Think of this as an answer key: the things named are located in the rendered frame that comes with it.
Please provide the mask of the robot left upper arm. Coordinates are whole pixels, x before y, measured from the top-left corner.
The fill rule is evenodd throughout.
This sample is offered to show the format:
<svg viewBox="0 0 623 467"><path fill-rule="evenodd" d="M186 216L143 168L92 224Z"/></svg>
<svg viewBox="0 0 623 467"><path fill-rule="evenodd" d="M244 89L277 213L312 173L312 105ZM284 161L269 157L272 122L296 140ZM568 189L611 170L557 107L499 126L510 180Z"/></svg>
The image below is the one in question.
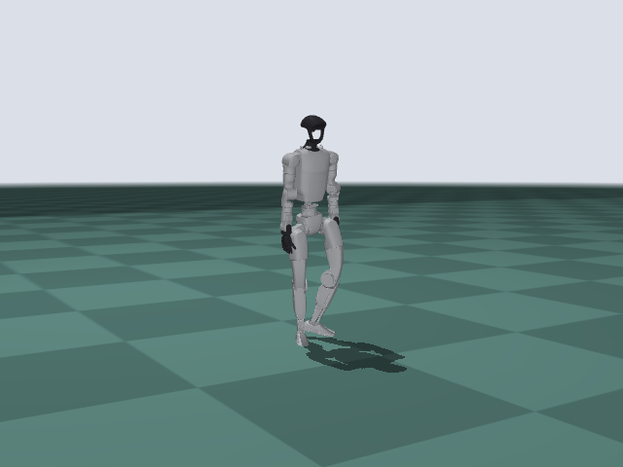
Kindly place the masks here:
<svg viewBox="0 0 623 467"><path fill-rule="evenodd" d="M329 165L329 173L328 173L328 181L326 192L333 196L341 190L341 186L339 183L335 182L335 178L337 176L337 163L339 160L339 156L337 153L328 151L330 154L330 165Z"/></svg>

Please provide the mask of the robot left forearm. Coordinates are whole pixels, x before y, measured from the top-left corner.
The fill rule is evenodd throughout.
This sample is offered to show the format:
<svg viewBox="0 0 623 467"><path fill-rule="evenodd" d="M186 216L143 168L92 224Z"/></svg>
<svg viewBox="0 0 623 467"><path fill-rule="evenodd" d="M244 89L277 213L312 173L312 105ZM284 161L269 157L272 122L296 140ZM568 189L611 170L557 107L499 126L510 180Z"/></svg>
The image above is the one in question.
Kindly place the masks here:
<svg viewBox="0 0 623 467"><path fill-rule="evenodd" d="M331 196L328 195L327 196L327 200L328 200L328 213L329 216L328 218L331 218L334 220L334 217L339 217L339 204L338 204L338 200L339 200L339 193L336 193L335 195ZM340 220L340 217L339 217Z"/></svg>

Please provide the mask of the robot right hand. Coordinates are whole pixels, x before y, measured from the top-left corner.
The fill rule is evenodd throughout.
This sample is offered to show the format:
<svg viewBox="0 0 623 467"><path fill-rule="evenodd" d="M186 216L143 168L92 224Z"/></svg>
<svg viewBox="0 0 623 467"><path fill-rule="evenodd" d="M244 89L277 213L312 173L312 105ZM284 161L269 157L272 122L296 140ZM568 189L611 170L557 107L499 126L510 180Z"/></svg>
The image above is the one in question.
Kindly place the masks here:
<svg viewBox="0 0 623 467"><path fill-rule="evenodd" d="M286 232L281 231L281 234L283 234L282 238L281 238L281 243L282 243L282 249L287 252L287 253L291 253L292 254L292 247L294 249L296 249L295 245L292 242L292 238L290 236L290 234L292 234L292 230L291 230L291 225L287 225L286 226ZM292 246L292 247L291 247Z"/></svg>

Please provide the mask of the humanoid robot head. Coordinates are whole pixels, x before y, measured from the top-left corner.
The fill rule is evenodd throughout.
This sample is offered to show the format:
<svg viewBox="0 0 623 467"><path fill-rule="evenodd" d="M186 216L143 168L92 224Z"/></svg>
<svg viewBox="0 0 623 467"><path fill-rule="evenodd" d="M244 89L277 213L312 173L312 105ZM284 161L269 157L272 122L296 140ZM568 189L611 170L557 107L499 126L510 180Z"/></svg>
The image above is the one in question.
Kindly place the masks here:
<svg viewBox="0 0 623 467"><path fill-rule="evenodd" d="M305 146L303 147L303 149L306 146L311 146L310 149L307 149L307 148L306 149L310 150L310 151L313 151L313 152L319 151L319 149L316 148L316 144L319 144L322 141L322 139L323 139L324 129L326 127L326 123L321 118L319 118L318 116L310 115L310 116L307 116L307 117L303 118L303 120L301 121L301 127L304 127L304 128L306 128L308 130L309 137L310 137L310 139L307 139L307 142L306 142ZM314 131L316 131L318 129L321 130L320 137L318 139L313 139L312 132L314 132Z"/></svg>

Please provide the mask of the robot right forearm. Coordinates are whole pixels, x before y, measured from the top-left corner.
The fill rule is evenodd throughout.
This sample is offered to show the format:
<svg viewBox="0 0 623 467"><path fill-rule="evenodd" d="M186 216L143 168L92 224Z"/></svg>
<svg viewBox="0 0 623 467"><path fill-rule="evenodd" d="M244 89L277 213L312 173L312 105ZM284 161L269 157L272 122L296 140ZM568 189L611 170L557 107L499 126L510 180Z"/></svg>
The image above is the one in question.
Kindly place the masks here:
<svg viewBox="0 0 623 467"><path fill-rule="evenodd" d="M293 202L290 200L287 200L287 190L284 189L283 193L282 193L282 198L281 198L281 206L282 206L282 210L281 210L281 224L280 224L280 229L284 232L286 232L286 226L289 224L291 225L291 229L292 229L292 209L293 209Z"/></svg>

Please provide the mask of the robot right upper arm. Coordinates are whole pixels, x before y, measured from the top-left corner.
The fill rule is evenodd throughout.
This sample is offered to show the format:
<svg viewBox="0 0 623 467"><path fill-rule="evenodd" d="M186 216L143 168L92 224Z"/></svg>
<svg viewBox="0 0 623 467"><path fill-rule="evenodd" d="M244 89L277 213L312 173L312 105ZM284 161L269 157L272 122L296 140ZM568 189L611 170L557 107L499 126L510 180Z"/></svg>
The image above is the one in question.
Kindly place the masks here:
<svg viewBox="0 0 623 467"><path fill-rule="evenodd" d="M285 154L282 158L283 165L283 190L287 190L287 200L297 198L297 189L293 188L296 167L300 163L301 154L298 152Z"/></svg>

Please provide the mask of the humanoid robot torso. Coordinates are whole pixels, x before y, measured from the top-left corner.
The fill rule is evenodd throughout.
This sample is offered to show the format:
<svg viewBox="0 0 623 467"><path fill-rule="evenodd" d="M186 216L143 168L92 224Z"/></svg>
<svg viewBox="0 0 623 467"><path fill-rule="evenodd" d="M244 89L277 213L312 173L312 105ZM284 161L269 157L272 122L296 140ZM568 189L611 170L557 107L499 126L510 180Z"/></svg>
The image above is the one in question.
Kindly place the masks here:
<svg viewBox="0 0 623 467"><path fill-rule="evenodd" d="M323 228L322 214L316 211L318 204L312 203L323 200L328 181L330 154L322 148L322 145L320 146L316 145L319 149L317 152L307 150L311 146L304 149L300 146L300 149L294 151L300 153L301 157L296 167L293 188L297 189L296 200L305 203L301 209L302 213L296 215L296 222L304 225L306 235L316 234Z"/></svg>

